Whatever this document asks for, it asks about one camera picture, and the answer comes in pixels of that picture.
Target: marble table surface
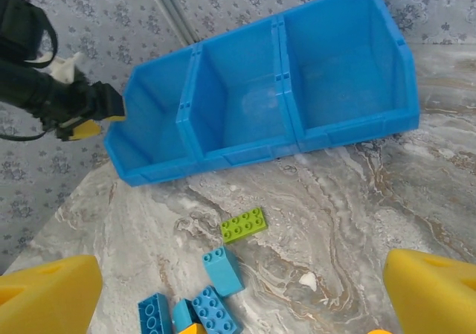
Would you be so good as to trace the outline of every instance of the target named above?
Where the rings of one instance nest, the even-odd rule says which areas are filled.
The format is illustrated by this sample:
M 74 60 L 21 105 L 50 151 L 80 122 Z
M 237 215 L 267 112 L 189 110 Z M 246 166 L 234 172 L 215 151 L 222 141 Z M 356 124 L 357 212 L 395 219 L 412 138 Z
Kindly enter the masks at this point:
M 139 333 L 137 302 L 193 298 L 220 222 L 261 206 L 268 230 L 230 246 L 246 289 L 228 303 L 245 333 L 400 333 L 382 282 L 391 248 L 476 263 L 476 45 L 413 50 L 418 130 L 137 188 L 104 164 L 10 271 L 94 254 L 104 287 L 90 332 Z

